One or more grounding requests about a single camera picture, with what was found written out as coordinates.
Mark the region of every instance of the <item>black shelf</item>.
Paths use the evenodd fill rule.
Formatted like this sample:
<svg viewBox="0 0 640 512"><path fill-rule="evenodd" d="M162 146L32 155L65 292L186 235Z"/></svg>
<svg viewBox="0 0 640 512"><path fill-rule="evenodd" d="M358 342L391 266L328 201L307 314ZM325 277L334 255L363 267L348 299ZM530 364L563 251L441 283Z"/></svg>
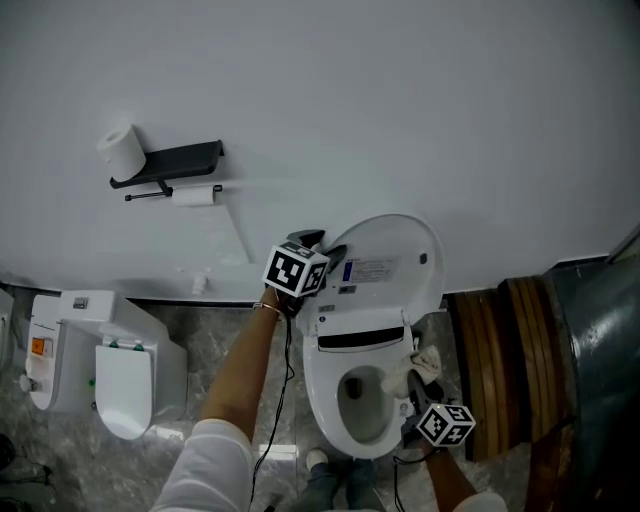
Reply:
<svg viewBox="0 0 640 512"><path fill-rule="evenodd" d="M111 178L109 183L115 189L158 183L163 195L170 197L173 189L167 187L166 180L211 174L216 170L220 156L224 156L224 151L219 140L154 151L146 153L147 163L133 178L127 181Z"/></svg>

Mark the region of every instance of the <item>orange sticker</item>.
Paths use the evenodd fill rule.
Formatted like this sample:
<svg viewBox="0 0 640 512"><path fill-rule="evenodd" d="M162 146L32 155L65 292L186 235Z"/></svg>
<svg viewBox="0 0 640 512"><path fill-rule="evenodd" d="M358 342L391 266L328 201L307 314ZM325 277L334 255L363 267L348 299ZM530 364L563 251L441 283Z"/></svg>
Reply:
<svg viewBox="0 0 640 512"><path fill-rule="evenodd" d="M44 355L44 339L43 338L33 338L31 340L31 352L39 356Z"/></svg>

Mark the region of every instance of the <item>white sleeve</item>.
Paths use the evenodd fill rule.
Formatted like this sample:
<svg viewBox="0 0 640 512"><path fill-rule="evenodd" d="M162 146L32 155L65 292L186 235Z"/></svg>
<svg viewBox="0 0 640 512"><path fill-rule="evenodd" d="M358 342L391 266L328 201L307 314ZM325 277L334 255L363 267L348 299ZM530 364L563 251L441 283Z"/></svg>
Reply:
<svg viewBox="0 0 640 512"><path fill-rule="evenodd" d="M507 504L499 494L481 492L469 496L453 512L507 512Z"/></svg>
<svg viewBox="0 0 640 512"><path fill-rule="evenodd" d="M251 444L238 427L200 421L151 510L246 512L253 464Z"/></svg>

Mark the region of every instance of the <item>forearm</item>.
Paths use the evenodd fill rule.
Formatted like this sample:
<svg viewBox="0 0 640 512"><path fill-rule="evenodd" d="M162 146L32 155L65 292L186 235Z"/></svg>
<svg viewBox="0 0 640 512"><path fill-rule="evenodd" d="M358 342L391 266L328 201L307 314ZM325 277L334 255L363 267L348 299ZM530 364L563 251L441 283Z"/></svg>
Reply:
<svg viewBox="0 0 640 512"><path fill-rule="evenodd" d="M440 512L452 512L469 496L476 494L476 490L448 451L429 456L427 468Z"/></svg>
<svg viewBox="0 0 640 512"><path fill-rule="evenodd" d="M272 288L265 291L261 302L278 307ZM277 320L278 314L271 309L259 308L253 312L209 388L202 419L226 420L242 430L250 441L253 439Z"/></svg>

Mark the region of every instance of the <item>jeans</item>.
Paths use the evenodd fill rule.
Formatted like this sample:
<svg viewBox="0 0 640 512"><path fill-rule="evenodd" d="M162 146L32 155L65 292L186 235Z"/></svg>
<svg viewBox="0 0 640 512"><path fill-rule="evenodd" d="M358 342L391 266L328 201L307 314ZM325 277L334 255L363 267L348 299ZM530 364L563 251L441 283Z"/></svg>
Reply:
<svg viewBox="0 0 640 512"><path fill-rule="evenodd" d="M375 471L370 460L355 459L347 476L349 510L378 510L385 508L374 490ZM291 505L290 512L325 512L333 510L333 497L338 490L338 477L329 471L328 464L311 468L307 488Z"/></svg>

